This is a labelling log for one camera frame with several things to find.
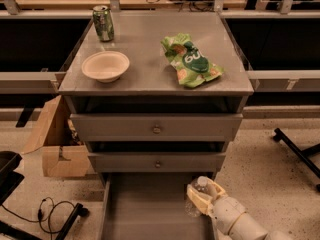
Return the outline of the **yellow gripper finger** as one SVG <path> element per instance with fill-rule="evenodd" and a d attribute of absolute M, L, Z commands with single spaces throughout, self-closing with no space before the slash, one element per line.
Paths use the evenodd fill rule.
<path fill-rule="evenodd" d="M 206 187 L 187 186 L 187 200 L 185 211 L 189 216 L 200 216 L 209 214 L 209 206 L 212 200 L 206 199 Z"/>
<path fill-rule="evenodd" d="M 226 194 L 226 191 L 223 187 L 221 187 L 219 184 L 217 184 L 212 179 L 207 179 L 207 185 L 206 185 L 206 199 L 207 200 L 217 200 L 220 197 L 224 196 Z"/>

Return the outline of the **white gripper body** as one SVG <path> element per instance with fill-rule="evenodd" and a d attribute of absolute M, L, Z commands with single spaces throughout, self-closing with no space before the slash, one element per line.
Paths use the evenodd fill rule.
<path fill-rule="evenodd" d="M 235 198 L 221 197 L 213 203 L 213 221 L 224 235 L 242 235 L 240 219 L 246 208 Z"/>

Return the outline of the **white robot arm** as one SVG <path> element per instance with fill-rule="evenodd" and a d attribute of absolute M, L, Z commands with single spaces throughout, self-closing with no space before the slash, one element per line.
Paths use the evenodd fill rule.
<path fill-rule="evenodd" d="M 187 185 L 186 212 L 211 218 L 213 228 L 232 240 L 293 240 L 281 231 L 268 231 L 215 181 L 200 176 Z"/>

